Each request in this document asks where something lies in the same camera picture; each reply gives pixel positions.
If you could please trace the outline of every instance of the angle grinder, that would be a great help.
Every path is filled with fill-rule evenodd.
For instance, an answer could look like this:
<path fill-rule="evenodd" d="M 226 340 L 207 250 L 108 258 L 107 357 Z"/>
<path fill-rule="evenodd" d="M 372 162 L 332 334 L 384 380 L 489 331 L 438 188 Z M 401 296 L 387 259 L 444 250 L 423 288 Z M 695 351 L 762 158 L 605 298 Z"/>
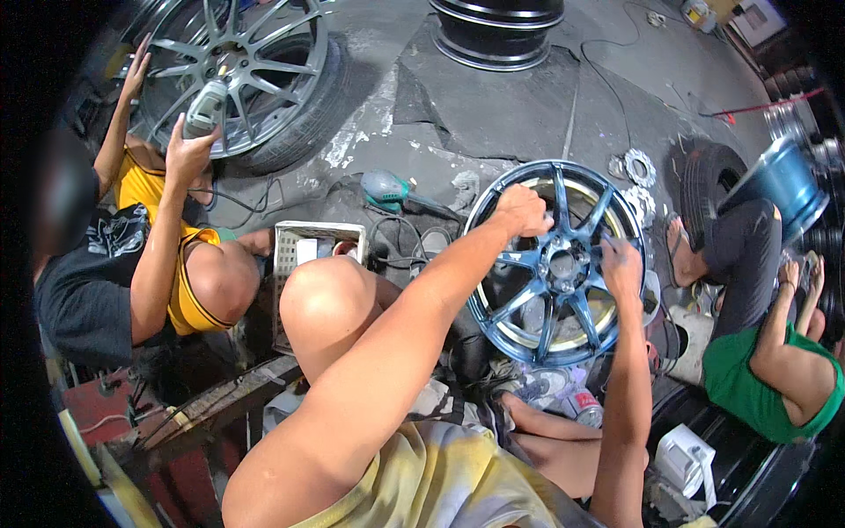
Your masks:
<path fill-rule="evenodd" d="M 226 104 L 226 97 L 229 95 L 229 88 L 221 80 L 226 74 L 226 66 L 220 68 L 215 79 L 210 80 L 199 91 L 199 94 L 191 102 L 188 113 L 185 115 L 185 128 L 183 137 L 194 139 L 207 136 L 214 132 L 221 117 L 221 110 Z"/>
<path fill-rule="evenodd" d="M 406 202 L 412 202 L 441 218 L 455 220 L 461 224 L 466 221 L 466 218 L 461 217 L 445 205 L 438 204 L 432 199 L 415 193 L 410 182 L 406 182 L 393 172 L 384 169 L 364 172 L 361 176 L 361 187 L 366 194 L 367 202 L 385 213 L 398 215 L 402 212 L 402 205 Z"/>

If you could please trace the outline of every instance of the plastic basket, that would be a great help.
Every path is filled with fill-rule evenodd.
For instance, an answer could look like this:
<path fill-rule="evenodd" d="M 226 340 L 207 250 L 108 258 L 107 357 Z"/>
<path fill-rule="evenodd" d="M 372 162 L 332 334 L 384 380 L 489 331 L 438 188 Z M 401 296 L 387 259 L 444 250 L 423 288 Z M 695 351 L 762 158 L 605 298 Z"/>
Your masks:
<path fill-rule="evenodd" d="M 367 229 L 358 224 L 340 224 L 336 222 L 303 222 L 285 220 L 275 225 L 275 251 L 273 253 L 273 350 L 292 354 L 291 344 L 285 336 L 285 330 L 279 317 L 279 297 L 285 287 L 287 277 L 297 267 L 297 241 L 304 238 L 331 237 L 336 242 L 355 242 L 358 245 L 357 258 L 363 265 L 367 254 Z"/>

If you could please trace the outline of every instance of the hand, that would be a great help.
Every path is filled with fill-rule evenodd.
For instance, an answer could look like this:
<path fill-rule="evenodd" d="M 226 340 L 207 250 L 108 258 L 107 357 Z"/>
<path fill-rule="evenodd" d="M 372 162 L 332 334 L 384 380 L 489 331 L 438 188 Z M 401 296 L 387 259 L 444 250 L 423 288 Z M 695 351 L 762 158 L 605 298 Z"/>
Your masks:
<path fill-rule="evenodd" d="M 536 237 L 551 229 L 554 220 L 546 216 L 546 202 L 524 185 L 511 185 L 499 197 L 493 217 L 512 227 L 511 237 Z"/>
<path fill-rule="evenodd" d="M 221 130 L 218 125 L 207 136 L 183 139 L 184 128 L 185 114 L 181 113 L 173 126 L 170 144 L 167 146 L 165 184 L 176 184 L 179 188 L 187 189 L 208 165 L 211 145 L 221 136 Z"/>
<path fill-rule="evenodd" d="M 777 281 L 780 282 L 781 288 L 783 288 L 785 284 L 791 285 L 791 288 L 788 289 L 792 291 L 792 295 L 795 295 L 795 291 L 798 289 L 799 274 L 800 269 L 798 263 L 790 260 L 781 266 L 780 270 L 778 270 Z"/>
<path fill-rule="evenodd" d="M 610 295 L 621 306 L 640 301 L 642 259 L 640 252 L 623 238 L 603 237 L 602 277 Z"/>
<path fill-rule="evenodd" d="M 129 70 L 126 72 L 126 80 L 123 81 L 123 89 L 120 92 L 120 99 L 123 102 L 128 103 L 138 97 L 138 92 L 144 83 L 147 65 L 150 64 L 150 59 L 152 58 L 152 53 L 147 53 L 147 46 L 150 45 L 150 38 L 152 36 L 152 33 L 147 33 L 147 36 L 141 41 L 141 45 L 138 46 L 138 50 L 135 51 L 135 58 L 132 59 L 132 64 L 129 65 Z"/>
<path fill-rule="evenodd" d="M 825 258 L 819 255 L 818 262 L 815 263 L 813 270 L 810 272 L 810 297 L 820 297 L 821 289 L 825 287 Z"/>

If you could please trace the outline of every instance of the yellow tank top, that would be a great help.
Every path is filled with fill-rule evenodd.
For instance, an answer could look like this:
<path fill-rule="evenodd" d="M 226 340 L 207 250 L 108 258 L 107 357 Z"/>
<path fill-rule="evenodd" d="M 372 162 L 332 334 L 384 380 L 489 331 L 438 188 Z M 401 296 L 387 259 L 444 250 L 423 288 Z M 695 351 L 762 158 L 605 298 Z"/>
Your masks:
<path fill-rule="evenodd" d="M 345 497 L 296 526 L 535 527 L 575 519 L 599 525 L 487 429 L 409 422 Z"/>

